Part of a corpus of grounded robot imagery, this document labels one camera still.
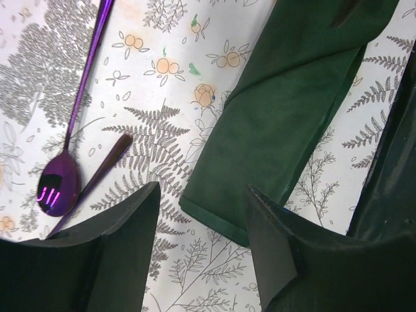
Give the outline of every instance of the white tablecloth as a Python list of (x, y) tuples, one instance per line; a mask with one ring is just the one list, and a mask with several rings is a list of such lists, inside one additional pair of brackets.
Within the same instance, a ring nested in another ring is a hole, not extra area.
[[(148, 181), (161, 182), (143, 311), (260, 311), (250, 251), (182, 213), (177, 202), (273, 4), (114, 4), (71, 141), (83, 183), (120, 133), (132, 133), (135, 143), (70, 226), (110, 209)], [(57, 223), (41, 212), (34, 191), (42, 168), (62, 148), (97, 5), (98, 0), (0, 0), (4, 239), (43, 238)], [(415, 38), (416, 3), (400, 0), (390, 24), (369, 44), (288, 208), (346, 231)]]

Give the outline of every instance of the fabric fold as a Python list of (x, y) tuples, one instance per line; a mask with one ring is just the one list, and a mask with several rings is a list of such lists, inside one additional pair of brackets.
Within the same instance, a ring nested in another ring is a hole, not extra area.
[(244, 186), (285, 204), (343, 102), (365, 46), (397, 3), (363, 1), (333, 28), (341, 0), (279, 0), (190, 177), (182, 210), (248, 246)]

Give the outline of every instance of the floral wrapping paper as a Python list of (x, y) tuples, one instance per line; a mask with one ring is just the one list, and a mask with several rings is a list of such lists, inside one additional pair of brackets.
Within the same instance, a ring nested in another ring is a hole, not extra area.
[[(41, 212), (34, 192), (43, 167), (62, 149), (98, 3), (0, 0), (0, 238), (42, 239), (57, 223)], [(134, 144), (69, 226), (144, 183), (161, 183), (143, 311), (260, 311), (250, 251), (184, 214), (178, 199), (273, 5), (114, 4), (71, 139), (83, 183), (122, 133)], [(345, 233), (415, 38), (416, 3), (401, 0), (368, 45), (287, 208)]]

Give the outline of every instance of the iridescent spoon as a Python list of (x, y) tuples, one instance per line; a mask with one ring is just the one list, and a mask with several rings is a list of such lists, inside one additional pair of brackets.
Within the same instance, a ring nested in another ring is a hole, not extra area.
[(39, 180), (37, 201), (42, 210), (49, 216), (63, 216), (68, 213), (79, 197), (81, 191), (81, 175), (77, 164), (71, 157), (68, 147), (73, 125), (77, 117), (79, 105), (83, 97), (88, 73), (94, 60), (102, 30), (107, 22), (113, 0), (102, 0), (99, 6), (96, 26), (92, 35), (92, 42), (85, 69), (79, 85), (75, 105), (66, 131), (64, 149), (62, 153), (52, 159), (45, 167)]
[(94, 190), (96, 185), (101, 181), (103, 177), (105, 177), (105, 175), (114, 166), (118, 159), (120, 159), (120, 157), (123, 156), (123, 154), (127, 151), (132, 142), (133, 138), (129, 135), (122, 135), (118, 139), (117, 143), (115, 143), (110, 153), (98, 167), (97, 171), (94, 173), (91, 180), (85, 185), (85, 188), (80, 193), (78, 201), (73, 207), (73, 209), (59, 220), (58, 224), (52, 229), (51, 233), (46, 237), (47, 239), (53, 236), (54, 234), (58, 233), (60, 229), (62, 229), (62, 227), (65, 226), (65, 224), (76, 212), (80, 204), (82, 204), (83, 200), (91, 193), (92, 190)]

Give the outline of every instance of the dark green object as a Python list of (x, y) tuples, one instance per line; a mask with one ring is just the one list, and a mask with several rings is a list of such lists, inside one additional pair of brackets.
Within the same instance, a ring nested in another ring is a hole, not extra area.
[(342, 0), (279, 0), (190, 177), (182, 210), (247, 246), (245, 185), (285, 204), (367, 43), (397, 3), (361, 1), (331, 27)]
[(50, 239), (0, 240), (0, 311), (140, 311), (160, 197), (148, 183)]
[(263, 311), (416, 310), (415, 121), (412, 53), (347, 236), (246, 190)]

